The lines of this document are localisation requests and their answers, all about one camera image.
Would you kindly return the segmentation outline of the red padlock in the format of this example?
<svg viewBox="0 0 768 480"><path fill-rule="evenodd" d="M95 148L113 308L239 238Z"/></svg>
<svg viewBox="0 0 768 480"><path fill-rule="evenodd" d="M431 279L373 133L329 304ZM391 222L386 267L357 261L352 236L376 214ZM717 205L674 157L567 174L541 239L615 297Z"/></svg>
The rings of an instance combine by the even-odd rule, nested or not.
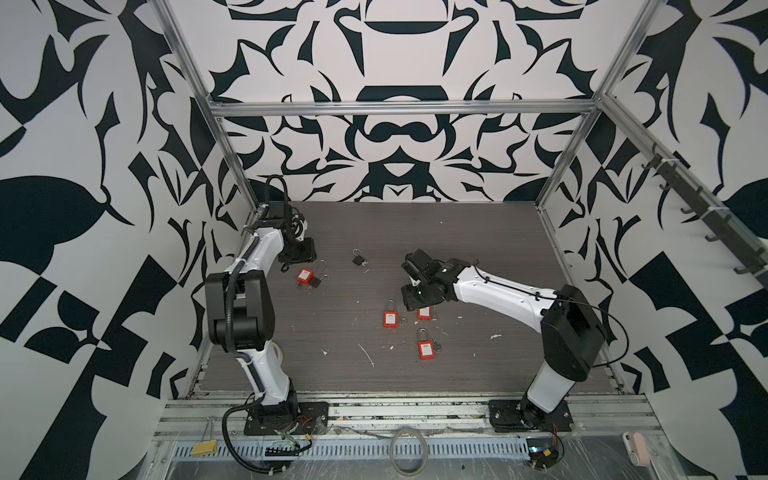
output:
<svg viewBox="0 0 768 480"><path fill-rule="evenodd" d="M417 348L421 360L434 359L442 351L442 345L425 327L417 330Z"/></svg>
<svg viewBox="0 0 768 480"><path fill-rule="evenodd" d="M394 299L389 299L385 303L383 313L383 326L385 328L397 328L399 325L399 311Z"/></svg>
<svg viewBox="0 0 768 480"><path fill-rule="evenodd" d="M419 321L431 321L435 318L434 308L431 306L420 308L417 311L417 319Z"/></svg>
<svg viewBox="0 0 768 480"><path fill-rule="evenodd" d="M312 268L302 268L296 276L296 288L313 291L320 287L328 278L326 273L327 261L318 260Z"/></svg>

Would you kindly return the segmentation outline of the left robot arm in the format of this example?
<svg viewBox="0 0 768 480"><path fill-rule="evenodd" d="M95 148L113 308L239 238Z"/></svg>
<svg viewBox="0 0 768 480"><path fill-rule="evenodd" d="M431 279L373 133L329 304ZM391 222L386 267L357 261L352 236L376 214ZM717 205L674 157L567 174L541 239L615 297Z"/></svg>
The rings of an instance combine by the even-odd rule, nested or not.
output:
<svg viewBox="0 0 768 480"><path fill-rule="evenodd" d="M210 341L234 357L254 390L252 406L296 412L292 380L274 347L276 312L267 276L317 259L305 216L290 203L281 175L265 181L263 199L247 221L232 264L206 277L204 293Z"/></svg>

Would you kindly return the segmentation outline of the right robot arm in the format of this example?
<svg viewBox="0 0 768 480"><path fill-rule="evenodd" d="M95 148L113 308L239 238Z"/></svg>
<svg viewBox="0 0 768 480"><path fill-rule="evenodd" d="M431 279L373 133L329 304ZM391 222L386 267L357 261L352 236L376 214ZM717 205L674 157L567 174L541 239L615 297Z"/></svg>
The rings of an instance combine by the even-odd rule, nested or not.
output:
<svg viewBox="0 0 768 480"><path fill-rule="evenodd" d="M516 401L491 400L489 421L497 432L567 431L571 421L566 397L601 364L597 357L607 340L598 318L607 312L588 303L581 290L564 285L558 290L514 282L451 258L430 257L417 249L402 264L410 282L401 288L409 311L443 302L485 307L530 327L541 335L544 360Z"/></svg>

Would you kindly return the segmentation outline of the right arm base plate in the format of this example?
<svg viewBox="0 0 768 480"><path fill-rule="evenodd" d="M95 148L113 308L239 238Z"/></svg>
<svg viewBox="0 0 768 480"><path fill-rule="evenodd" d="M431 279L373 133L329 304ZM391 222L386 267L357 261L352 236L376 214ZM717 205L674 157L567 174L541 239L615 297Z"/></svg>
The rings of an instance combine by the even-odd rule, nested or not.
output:
<svg viewBox="0 0 768 480"><path fill-rule="evenodd" d="M573 417L565 400L552 412L545 412L527 398L490 400L488 409L490 425L497 433L572 431Z"/></svg>

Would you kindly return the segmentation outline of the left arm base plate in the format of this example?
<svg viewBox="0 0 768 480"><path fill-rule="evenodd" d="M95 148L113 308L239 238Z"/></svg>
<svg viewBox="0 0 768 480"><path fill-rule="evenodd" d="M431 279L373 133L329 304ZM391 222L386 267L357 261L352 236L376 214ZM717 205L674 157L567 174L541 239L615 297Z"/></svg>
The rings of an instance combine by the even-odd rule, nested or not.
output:
<svg viewBox="0 0 768 480"><path fill-rule="evenodd" d="M279 405L256 406L247 410L244 434L246 436L312 433L327 426L329 404L327 402L283 402Z"/></svg>

